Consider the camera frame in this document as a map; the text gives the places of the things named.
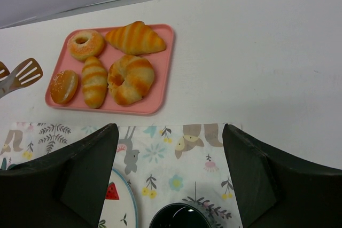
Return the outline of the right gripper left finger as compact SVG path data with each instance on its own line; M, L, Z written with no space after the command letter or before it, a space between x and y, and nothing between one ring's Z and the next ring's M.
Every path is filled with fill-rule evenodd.
M1 227L97 227L119 132L87 137L1 170Z

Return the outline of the metal tongs wooden tips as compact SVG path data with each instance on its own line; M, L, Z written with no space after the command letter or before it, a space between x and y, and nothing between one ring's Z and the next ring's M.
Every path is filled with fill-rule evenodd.
M43 76L43 71L34 58L20 63L2 82L1 98L18 89L22 89L37 82Z

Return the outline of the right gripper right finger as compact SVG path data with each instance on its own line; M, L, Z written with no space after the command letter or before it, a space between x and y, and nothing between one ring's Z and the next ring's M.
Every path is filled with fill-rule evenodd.
M223 146L243 227L341 227L341 170L268 145L232 124Z

